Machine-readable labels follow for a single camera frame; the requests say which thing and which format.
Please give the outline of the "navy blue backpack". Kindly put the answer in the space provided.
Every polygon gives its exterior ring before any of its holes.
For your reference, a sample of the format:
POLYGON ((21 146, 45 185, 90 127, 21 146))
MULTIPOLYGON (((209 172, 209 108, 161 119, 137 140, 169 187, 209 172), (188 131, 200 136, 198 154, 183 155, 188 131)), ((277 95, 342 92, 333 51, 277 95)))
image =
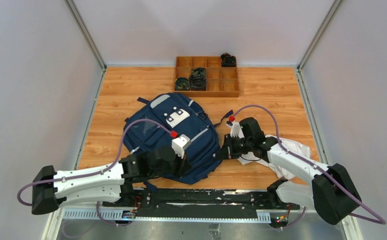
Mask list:
POLYGON ((126 118, 124 126, 128 132, 123 144, 131 154, 169 146, 182 162, 176 173, 163 177, 188 185, 207 178, 221 164, 219 124, 197 102, 171 92, 137 100, 144 106, 126 118))

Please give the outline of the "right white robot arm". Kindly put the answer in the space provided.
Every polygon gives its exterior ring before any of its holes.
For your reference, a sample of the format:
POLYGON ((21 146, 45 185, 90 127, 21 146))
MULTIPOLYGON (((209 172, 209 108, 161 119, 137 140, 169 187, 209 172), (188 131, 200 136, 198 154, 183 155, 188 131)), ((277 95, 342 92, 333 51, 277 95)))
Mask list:
POLYGON ((327 165, 292 150, 294 141, 266 135, 258 121, 230 117, 219 159, 259 162, 279 177, 267 187, 267 202, 279 209, 293 204, 315 210, 331 225, 338 224, 360 205, 361 197, 346 168, 327 165))

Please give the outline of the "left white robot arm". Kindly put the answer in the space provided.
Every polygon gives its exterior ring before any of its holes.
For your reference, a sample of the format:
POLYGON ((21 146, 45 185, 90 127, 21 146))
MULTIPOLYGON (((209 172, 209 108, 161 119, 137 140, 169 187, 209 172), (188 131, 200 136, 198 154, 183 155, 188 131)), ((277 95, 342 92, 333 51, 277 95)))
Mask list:
POLYGON ((118 202, 130 206, 135 193, 123 185, 143 183, 164 176, 183 177, 192 165, 171 146, 130 154, 116 164, 73 171, 44 166, 33 179, 33 215, 52 213, 61 207, 86 202, 118 202))

